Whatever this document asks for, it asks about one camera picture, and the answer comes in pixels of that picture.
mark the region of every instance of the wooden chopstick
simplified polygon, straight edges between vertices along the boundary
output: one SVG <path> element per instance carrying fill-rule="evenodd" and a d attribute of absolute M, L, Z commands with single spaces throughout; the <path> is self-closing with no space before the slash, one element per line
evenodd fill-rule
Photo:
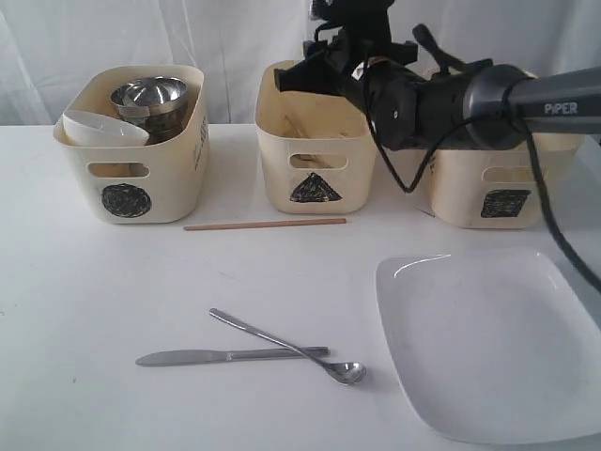
<path fill-rule="evenodd" d="M 188 225 L 184 227 L 187 232 L 199 230 L 234 230 L 241 228 L 269 228 L 269 227 L 296 227 L 296 226 L 327 226 L 332 224 L 346 224 L 345 218 L 332 219 L 301 219 L 296 221 L 274 221 L 265 223 L 240 223 L 240 224 L 212 224 Z"/>

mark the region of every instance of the spoon handle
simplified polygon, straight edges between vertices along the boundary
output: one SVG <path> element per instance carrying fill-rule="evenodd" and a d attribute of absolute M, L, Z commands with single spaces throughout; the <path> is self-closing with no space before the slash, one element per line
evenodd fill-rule
<path fill-rule="evenodd" d="M 324 366 L 324 363 L 321 360 L 319 360 L 316 357 L 314 357 L 313 355 L 305 352 L 303 349 L 299 348 L 298 346 L 295 346 L 292 343 L 288 343 L 287 341 L 283 340 L 282 338 L 278 338 L 275 335 L 268 334 L 267 332 L 261 331 L 260 329 L 257 329 L 256 327 L 251 326 L 250 324 L 247 324 L 244 321 L 240 321 L 239 319 L 236 319 L 236 318 L 232 317 L 231 315 L 227 315 L 225 312 L 222 312 L 221 310 L 218 310 L 216 308 L 211 308 L 208 312 L 212 317 L 218 319 L 219 321 L 224 322 L 225 324 L 229 324 L 230 326 L 235 327 L 236 329 L 240 329 L 241 331 L 244 331 L 247 334 L 255 335 L 260 338 L 263 338 L 264 340 L 270 341 L 271 343 L 280 345 L 283 348 L 293 350 L 296 353 L 303 355 L 307 359 L 315 362 L 316 364 Z"/>

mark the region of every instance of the spoon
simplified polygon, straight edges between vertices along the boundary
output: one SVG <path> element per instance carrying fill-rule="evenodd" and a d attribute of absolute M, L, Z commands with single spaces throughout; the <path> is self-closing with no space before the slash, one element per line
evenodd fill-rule
<path fill-rule="evenodd" d="M 320 359 L 317 359 L 311 354 L 308 354 L 298 346 L 295 346 L 287 341 L 284 341 L 282 338 L 278 338 L 277 336 L 268 334 L 267 332 L 263 332 L 250 324 L 246 324 L 245 322 L 240 321 L 239 319 L 235 319 L 222 312 L 221 310 L 217 310 L 216 308 L 211 308 L 209 313 L 212 317 L 218 319 L 219 321 L 224 322 L 225 324 L 229 324 L 241 331 L 246 332 L 247 334 L 256 335 L 258 337 L 263 338 L 264 340 L 270 341 L 271 343 L 275 343 L 276 345 L 280 345 L 283 348 L 287 348 L 289 350 L 293 350 L 298 354 L 305 356 L 307 359 L 311 360 L 315 364 L 318 364 L 326 372 L 332 376 L 334 379 L 339 381 L 344 385 L 353 385 L 359 382 L 361 379 L 365 377 L 367 373 L 367 368 L 364 364 L 360 364 L 359 362 L 345 362 L 342 364 L 328 364 Z"/>

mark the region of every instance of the white table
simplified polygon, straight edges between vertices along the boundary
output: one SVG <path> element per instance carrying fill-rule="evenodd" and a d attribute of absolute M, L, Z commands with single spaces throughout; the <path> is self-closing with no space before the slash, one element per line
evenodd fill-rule
<path fill-rule="evenodd" d="M 212 126 L 210 139 L 197 211 L 171 225 L 123 226 L 92 216 L 51 127 L 0 129 L 0 449 L 509 449 L 447 441 L 413 414 L 379 324 L 374 269 L 398 255 L 534 246 L 601 319 L 601 299 L 546 230 L 446 225 L 413 209 L 378 162 L 371 198 L 348 225 L 186 233 L 183 225 L 286 217 L 265 197 L 254 126 Z M 589 140 L 582 155 L 599 150 Z M 574 165 L 556 210 L 600 271 L 601 185 L 589 165 Z M 360 360 L 369 379 L 340 386 L 303 361 L 133 363 L 157 350 L 269 346 L 211 319 L 211 307 Z M 601 436 L 523 449 L 598 450 Z"/>

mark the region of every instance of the white backdrop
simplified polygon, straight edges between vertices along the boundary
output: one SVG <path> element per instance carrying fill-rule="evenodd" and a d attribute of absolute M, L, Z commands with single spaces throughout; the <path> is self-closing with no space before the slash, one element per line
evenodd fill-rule
<path fill-rule="evenodd" d="M 0 0 L 0 125 L 51 124 L 96 73 L 188 64 L 211 122 L 252 122 L 263 69 L 301 57 L 309 0 Z M 393 36 L 426 23 L 462 59 L 537 74 L 601 65 L 599 0 L 397 0 Z M 416 66 L 431 61 L 422 56 Z"/>

